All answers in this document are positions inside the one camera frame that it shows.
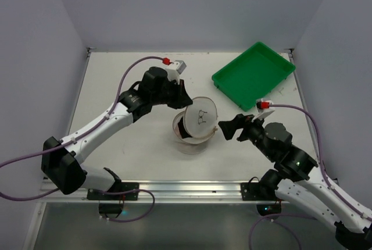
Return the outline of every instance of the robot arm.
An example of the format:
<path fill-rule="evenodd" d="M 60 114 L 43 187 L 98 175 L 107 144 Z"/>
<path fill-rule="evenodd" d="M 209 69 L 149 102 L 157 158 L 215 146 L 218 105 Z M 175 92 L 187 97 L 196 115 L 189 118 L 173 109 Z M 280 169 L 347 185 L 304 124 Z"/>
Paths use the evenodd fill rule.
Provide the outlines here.
<path fill-rule="evenodd" d="M 269 170 L 259 181 L 262 194 L 275 193 L 278 198 L 325 223 L 335 231 L 338 242 L 349 250 L 370 249 L 372 225 L 367 217 L 372 215 L 372 210 L 356 202 L 327 176 L 332 184 L 328 188 L 317 162 L 292 144 L 291 133 L 281 123 L 269 123 L 263 127 L 262 117 L 266 116 L 237 115 L 231 121 L 219 122 L 225 139 L 232 139 L 236 130 L 242 128 L 237 140 L 250 140 L 274 163 L 275 170 Z M 356 214 L 334 194 L 333 189 L 337 189 L 364 216 Z"/>
<path fill-rule="evenodd" d="M 65 195 L 79 188 L 119 192 L 121 180 L 114 172 L 82 164 L 109 137 L 148 114 L 153 106 L 165 104 L 173 109 L 181 109 L 192 104 L 185 91 L 184 81 L 180 80 L 180 74 L 185 68 L 183 61 L 175 61 L 166 69 L 150 68 L 141 81 L 120 94 L 111 113 L 109 110 L 113 105 L 86 126 L 61 140 L 54 137 L 47 139 L 44 150 L 65 146 L 43 154 L 41 170 Z M 97 127 L 101 120 L 104 120 L 103 123 Z"/>

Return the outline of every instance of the silver metal bar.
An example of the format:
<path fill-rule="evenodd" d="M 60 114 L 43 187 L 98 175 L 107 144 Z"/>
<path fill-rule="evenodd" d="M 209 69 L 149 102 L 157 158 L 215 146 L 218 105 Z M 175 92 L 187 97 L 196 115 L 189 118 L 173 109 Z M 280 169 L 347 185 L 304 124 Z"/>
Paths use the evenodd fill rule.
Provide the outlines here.
<path fill-rule="evenodd" d="M 239 204 L 269 204 L 272 201 L 243 201 L 240 193 L 240 183 L 246 181 L 138 181 L 123 180 L 123 182 L 138 182 L 140 189 L 151 191 L 156 203 L 239 203 Z M 41 192 L 45 193 L 56 186 L 50 180 L 44 180 Z M 92 202 L 87 200 L 87 190 L 79 189 L 70 195 L 63 195 L 60 191 L 42 199 L 44 202 Z M 128 203 L 152 202 L 149 194 L 140 192 L 138 200 Z"/>

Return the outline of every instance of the red cable connector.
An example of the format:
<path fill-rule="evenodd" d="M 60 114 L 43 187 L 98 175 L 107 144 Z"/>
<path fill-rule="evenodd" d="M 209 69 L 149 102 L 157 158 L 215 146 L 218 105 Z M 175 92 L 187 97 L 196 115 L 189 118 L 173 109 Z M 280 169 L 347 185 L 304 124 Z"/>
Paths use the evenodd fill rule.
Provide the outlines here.
<path fill-rule="evenodd" d="M 258 102 L 257 108 L 259 109 L 268 109 L 270 107 L 270 102 Z"/>
<path fill-rule="evenodd" d="M 169 58 L 163 58 L 163 64 L 165 64 L 165 65 L 169 65 L 169 64 L 171 64 L 172 62 L 170 61 L 170 59 Z"/>

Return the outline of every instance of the green plastic bin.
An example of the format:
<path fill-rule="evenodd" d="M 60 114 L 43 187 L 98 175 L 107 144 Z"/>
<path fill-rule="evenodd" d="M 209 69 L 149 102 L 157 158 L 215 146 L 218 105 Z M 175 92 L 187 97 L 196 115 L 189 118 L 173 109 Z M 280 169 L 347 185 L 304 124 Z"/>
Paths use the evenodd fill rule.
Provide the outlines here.
<path fill-rule="evenodd" d="M 244 111 L 256 105 L 296 67 L 257 42 L 212 75 L 214 85 Z"/>

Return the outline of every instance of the white table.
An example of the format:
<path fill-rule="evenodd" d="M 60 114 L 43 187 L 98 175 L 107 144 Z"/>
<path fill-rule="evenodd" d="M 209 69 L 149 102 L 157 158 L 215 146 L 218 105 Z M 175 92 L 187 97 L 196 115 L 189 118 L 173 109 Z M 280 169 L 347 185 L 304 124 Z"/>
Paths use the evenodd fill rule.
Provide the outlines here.
<path fill-rule="evenodd" d="M 183 60 L 187 69 L 181 75 L 191 98 L 206 96 L 214 100 L 219 120 L 231 120 L 243 111 L 214 85 L 212 74 L 240 53 L 122 53 L 93 52 L 84 77 L 71 125 L 74 132 L 101 114 L 114 100 L 126 68 L 144 56 L 156 55 Z M 147 60 L 130 71 L 126 90 L 142 79 L 158 60 Z M 275 103 L 302 106 L 294 75 L 288 76 L 268 97 Z M 180 110 L 156 106 L 152 112 L 119 131 L 97 148 L 85 161 L 96 168 L 108 167 L 125 180 L 248 180 L 261 177 L 270 163 L 249 141 L 225 141 L 221 130 L 199 155 L 185 155 L 176 149 L 171 123 Z M 281 122 L 294 136 L 293 143 L 315 158 L 314 146 L 305 116 L 288 109 L 277 109 L 267 122 Z"/>

